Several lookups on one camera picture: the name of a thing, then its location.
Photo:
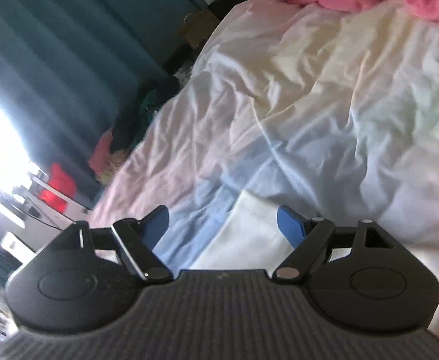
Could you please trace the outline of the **brown paper bag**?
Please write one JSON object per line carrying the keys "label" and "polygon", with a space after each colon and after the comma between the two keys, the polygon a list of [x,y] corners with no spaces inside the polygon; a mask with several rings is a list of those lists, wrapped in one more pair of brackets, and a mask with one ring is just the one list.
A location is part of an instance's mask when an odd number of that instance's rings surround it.
{"label": "brown paper bag", "polygon": [[184,17],[180,35],[193,50],[197,50],[204,46],[219,23],[218,18],[210,10],[203,9]]}

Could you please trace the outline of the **white radiator heater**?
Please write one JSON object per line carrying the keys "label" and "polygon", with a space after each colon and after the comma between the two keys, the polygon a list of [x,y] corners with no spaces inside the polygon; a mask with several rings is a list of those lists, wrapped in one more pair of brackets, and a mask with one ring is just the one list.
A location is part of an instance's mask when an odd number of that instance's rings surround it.
{"label": "white radiator heater", "polygon": [[0,200],[7,211],[6,218],[15,227],[1,239],[1,247],[21,263],[29,261],[35,252],[52,242],[61,230],[28,200],[14,197]]}

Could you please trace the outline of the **red storage bag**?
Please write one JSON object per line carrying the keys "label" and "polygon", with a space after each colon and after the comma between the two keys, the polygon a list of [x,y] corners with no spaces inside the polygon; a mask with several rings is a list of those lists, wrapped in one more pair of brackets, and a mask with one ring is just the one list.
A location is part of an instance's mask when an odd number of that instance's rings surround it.
{"label": "red storage bag", "polygon": [[[58,163],[51,164],[48,185],[70,198],[74,198],[77,191],[76,182]],[[66,211],[67,202],[47,189],[41,191],[39,199],[61,214]]]}

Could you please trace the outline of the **teal curtain right panel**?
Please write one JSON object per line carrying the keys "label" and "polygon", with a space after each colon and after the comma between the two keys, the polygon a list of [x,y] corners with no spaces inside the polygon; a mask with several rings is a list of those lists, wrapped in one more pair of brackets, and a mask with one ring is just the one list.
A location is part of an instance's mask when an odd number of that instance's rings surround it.
{"label": "teal curtain right panel", "polygon": [[88,160],[137,94],[167,77],[185,16],[204,0],[0,0],[0,107],[36,164],[59,164],[79,192],[100,189]]}

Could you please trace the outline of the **pile of clothes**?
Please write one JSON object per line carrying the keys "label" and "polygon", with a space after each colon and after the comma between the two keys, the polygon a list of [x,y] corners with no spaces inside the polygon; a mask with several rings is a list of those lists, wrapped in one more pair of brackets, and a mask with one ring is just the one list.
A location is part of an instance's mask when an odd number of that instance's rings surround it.
{"label": "pile of clothes", "polygon": [[130,153],[142,141],[163,105],[188,82],[192,68],[193,63],[186,62],[167,79],[142,88],[136,99],[119,112],[113,127],[99,138],[88,161],[101,185],[110,183]]}

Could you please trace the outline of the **cream white zip jacket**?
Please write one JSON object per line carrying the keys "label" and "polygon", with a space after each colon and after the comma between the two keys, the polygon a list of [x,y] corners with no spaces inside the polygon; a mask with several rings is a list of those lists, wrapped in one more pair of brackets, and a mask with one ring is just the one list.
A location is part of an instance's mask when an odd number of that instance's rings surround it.
{"label": "cream white zip jacket", "polygon": [[260,197],[242,192],[218,232],[189,265],[193,270],[250,270],[272,273],[306,235],[300,226],[314,217],[353,225],[358,216],[334,216],[298,197]]}

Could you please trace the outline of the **black headboard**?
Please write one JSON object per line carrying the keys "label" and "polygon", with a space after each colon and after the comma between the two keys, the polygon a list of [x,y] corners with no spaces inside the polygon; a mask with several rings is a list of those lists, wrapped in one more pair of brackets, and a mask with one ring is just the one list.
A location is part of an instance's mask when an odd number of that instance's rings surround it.
{"label": "black headboard", "polygon": [[194,64],[202,48],[232,8],[247,0],[214,0],[207,8],[186,16],[180,29],[182,44],[163,65],[170,75]]}

